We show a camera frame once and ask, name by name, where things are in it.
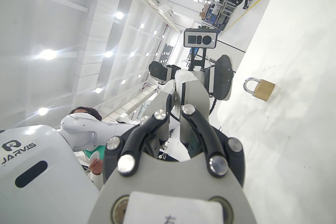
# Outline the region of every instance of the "brass padlock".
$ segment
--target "brass padlock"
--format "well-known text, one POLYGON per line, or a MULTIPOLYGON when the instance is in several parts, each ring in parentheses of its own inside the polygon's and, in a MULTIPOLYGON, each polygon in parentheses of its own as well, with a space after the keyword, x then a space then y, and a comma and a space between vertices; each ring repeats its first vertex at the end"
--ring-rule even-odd
POLYGON ((245 82, 243 84, 244 90, 247 93, 252 94, 252 96, 254 96, 258 99, 262 99, 265 102, 271 96, 272 91, 274 89, 274 86, 275 86, 275 84, 273 84, 269 81, 259 80, 259 79, 256 79, 256 78, 248 78, 248 79, 245 80, 245 82), (258 83, 257 86, 255 87, 254 91, 251 91, 251 90, 247 89, 247 87, 246 87, 247 83, 251 80, 256 81, 258 83))

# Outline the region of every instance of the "black circle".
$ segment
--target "black circle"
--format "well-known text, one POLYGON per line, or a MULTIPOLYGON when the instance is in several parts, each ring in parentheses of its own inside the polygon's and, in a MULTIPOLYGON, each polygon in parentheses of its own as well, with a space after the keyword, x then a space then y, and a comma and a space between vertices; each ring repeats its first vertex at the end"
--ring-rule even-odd
POLYGON ((209 45, 211 43, 211 37, 208 36, 208 35, 204 36, 203 39, 202 39, 202 42, 205 45, 209 45))

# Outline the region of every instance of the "desk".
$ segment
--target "desk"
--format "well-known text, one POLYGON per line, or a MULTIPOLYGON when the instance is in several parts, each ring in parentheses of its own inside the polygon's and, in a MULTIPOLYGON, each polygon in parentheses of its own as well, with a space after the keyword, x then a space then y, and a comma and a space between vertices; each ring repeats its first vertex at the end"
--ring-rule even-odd
POLYGON ((218 109, 258 224, 336 223, 336 0, 309 2, 270 0, 218 109), (276 84, 268 102, 243 90, 249 77, 276 84))
POLYGON ((202 23, 218 30, 218 32, 223 31, 235 8, 236 6, 228 1, 223 1, 221 4, 218 2, 211 2, 202 23), (218 14, 213 14, 213 9, 215 8, 211 7, 213 5, 215 7, 218 7, 219 5, 221 6, 218 14))

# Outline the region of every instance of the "black slot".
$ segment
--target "black slot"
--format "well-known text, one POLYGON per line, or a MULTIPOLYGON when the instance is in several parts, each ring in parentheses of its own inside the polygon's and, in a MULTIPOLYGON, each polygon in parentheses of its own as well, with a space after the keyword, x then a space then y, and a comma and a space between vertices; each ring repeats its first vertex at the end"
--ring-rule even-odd
POLYGON ((19 188, 25 187, 39 175, 41 175, 48 168, 47 162, 39 161, 37 164, 30 167, 15 179, 15 185, 19 188))
POLYGON ((196 36, 195 35, 189 35, 188 36, 188 43, 189 44, 196 44, 196 36))
POLYGON ((196 39, 197 44, 202 44, 202 36, 198 35, 196 39))

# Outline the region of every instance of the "metal screw head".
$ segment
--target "metal screw head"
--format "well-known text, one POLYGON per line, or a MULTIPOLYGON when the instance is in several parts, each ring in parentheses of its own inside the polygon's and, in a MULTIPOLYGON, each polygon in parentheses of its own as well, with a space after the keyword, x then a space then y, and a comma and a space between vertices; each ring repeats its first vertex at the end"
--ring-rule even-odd
POLYGON ((195 107, 191 104, 186 104, 182 106, 182 111, 186 115, 193 115, 196 111, 195 107))
POLYGON ((155 117, 156 120, 164 120, 164 119, 166 119, 166 116, 167 116, 167 114, 164 110, 157 110, 154 113, 154 117, 155 117))
POLYGON ((118 160, 118 172, 120 174, 128 174, 130 173, 135 166, 135 158, 130 155, 123 155, 118 160))
POLYGON ((209 166, 211 171, 219 176, 224 176, 228 172, 227 160, 219 155, 210 158, 209 166))
POLYGON ((232 137, 232 138, 230 138, 228 140, 228 144, 229 144, 230 149, 233 152, 238 153, 238 152, 240 152, 243 149, 242 143, 238 139, 236 139, 234 137, 232 137))
POLYGON ((149 116, 144 116, 143 118, 141 118, 140 120, 140 126, 142 126, 143 124, 145 124, 145 122, 149 119, 149 116))
POLYGON ((120 142, 121 140, 119 136, 113 136, 107 141, 106 148, 113 151, 119 147, 120 142))

